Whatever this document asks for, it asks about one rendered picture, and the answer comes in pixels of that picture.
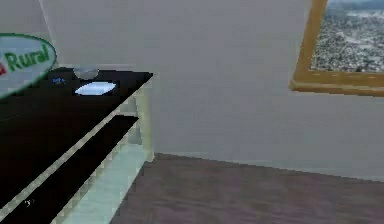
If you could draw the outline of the pale blue flat plate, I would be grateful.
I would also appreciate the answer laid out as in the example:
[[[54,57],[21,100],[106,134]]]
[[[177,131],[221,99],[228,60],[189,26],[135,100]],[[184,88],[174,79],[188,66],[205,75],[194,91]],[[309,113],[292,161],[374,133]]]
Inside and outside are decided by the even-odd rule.
[[[99,96],[111,91],[114,87],[115,84],[110,82],[91,82],[76,89],[75,93],[79,95]]]

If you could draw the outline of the grey bowl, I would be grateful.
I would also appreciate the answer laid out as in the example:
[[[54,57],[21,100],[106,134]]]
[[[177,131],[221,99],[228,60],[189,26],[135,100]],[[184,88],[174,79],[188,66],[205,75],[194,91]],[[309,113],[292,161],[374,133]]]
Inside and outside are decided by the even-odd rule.
[[[98,76],[99,70],[97,68],[85,68],[85,67],[79,67],[73,69],[74,74],[79,78],[83,80],[90,80],[94,79]]]

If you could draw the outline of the white oval green-rimmed sign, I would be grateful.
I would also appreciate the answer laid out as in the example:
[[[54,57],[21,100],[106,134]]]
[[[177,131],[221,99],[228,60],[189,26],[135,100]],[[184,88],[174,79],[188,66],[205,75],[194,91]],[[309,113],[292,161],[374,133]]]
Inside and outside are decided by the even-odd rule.
[[[36,83],[57,60],[47,40],[21,33],[0,33],[0,99]]]

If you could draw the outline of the black shelf unit pale frame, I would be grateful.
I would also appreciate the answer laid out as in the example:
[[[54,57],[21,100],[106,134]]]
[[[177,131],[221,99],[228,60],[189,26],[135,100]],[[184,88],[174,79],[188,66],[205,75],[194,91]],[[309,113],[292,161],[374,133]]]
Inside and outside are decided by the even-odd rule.
[[[59,68],[1,99],[0,224],[110,224],[154,158],[152,76],[102,70],[82,80]],[[91,82],[115,87],[99,96],[75,93]]]

